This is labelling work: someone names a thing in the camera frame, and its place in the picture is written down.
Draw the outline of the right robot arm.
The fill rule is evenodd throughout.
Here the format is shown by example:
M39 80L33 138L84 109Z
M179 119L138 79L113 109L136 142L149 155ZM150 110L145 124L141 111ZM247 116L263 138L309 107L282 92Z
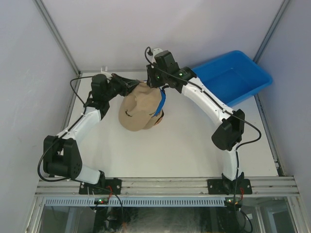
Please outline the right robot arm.
M213 144L224 153L223 187L233 194L241 187L241 175L236 150L244 132L245 114L234 111L219 100L189 67L180 68L171 52L147 47L144 52L148 62L147 84L150 87L168 86L192 100L215 125L211 136Z

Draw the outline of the tan baseball cap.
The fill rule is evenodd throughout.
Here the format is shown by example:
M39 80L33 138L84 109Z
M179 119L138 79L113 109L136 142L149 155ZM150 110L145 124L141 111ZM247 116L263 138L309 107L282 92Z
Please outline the tan baseball cap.
M164 112L161 110L156 116L153 116L148 121L148 123L145 125L145 127L143 129L148 130L148 129L152 128L153 126L157 125L158 123L160 123L162 118L163 118L163 114L164 114Z
M161 101L160 88L150 88L141 82L130 94L123 98L119 109L119 122L127 130L143 130L153 117Z

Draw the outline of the blue baseball cap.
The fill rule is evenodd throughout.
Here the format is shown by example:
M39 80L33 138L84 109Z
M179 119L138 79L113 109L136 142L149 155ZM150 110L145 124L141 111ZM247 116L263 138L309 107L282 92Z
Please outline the blue baseball cap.
M166 92L165 92L165 89L168 88L168 87L169 87L168 85L165 85L165 86L163 86L163 87L160 89L161 101L160 101L160 103L159 103L159 106L158 106L157 110L154 112L153 117L159 115L160 111L163 109L163 106L164 106L165 101L166 101Z

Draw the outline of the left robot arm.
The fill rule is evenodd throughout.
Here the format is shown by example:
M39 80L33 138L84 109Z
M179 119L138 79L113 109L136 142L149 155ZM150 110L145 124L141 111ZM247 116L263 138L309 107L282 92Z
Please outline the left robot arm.
M117 95L127 96L140 83L139 80L127 79L115 73L97 74L91 77L91 90L79 118L56 136L48 135L44 139L43 154L37 165L37 173L41 180L42 171L49 175L59 176L59 181L70 179L89 184L90 190L101 194L106 190L103 171L83 164L79 144L85 136L105 117L109 110L109 102Z

